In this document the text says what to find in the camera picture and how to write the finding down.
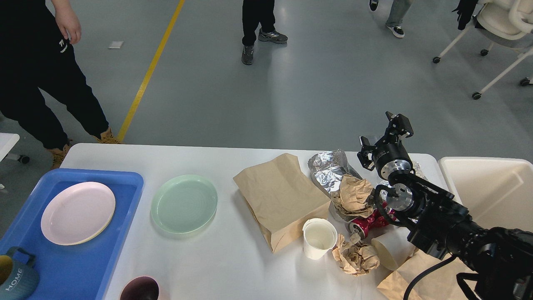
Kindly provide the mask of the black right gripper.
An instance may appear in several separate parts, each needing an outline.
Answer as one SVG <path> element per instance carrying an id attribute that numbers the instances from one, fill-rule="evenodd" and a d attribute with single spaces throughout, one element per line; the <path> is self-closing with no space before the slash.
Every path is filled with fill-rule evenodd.
<path id="1" fill-rule="evenodd" d="M 372 145 L 364 135 L 359 137 L 361 150 L 357 153 L 363 168 L 373 171 L 376 167 L 379 177 L 388 180 L 396 171 L 411 172 L 413 163 L 401 141 L 413 136 L 411 122 L 402 114 L 385 112 L 389 124 L 381 142 Z"/>

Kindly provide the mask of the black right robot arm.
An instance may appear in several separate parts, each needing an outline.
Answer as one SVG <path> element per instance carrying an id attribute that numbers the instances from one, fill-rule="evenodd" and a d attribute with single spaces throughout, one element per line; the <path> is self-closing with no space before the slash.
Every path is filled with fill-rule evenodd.
<path id="1" fill-rule="evenodd" d="M 457 283 L 469 300 L 531 300 L 532 233 L 520 229 L 485 229 L 472 220 L 454 195 L 416 175 L 402 139 L 413 135 L 408 118 L 386 112 L 383 137 L 371 144 L 364 136 L 357 156 L 377 170 L 388 185 L 375 188 L 373 200 L 389 224 L 406 227 L 408 241 L 440 263 L 409 283 L 403 298 L 423 277 L 459 258 L 472 273 L 458 273 Z"/>

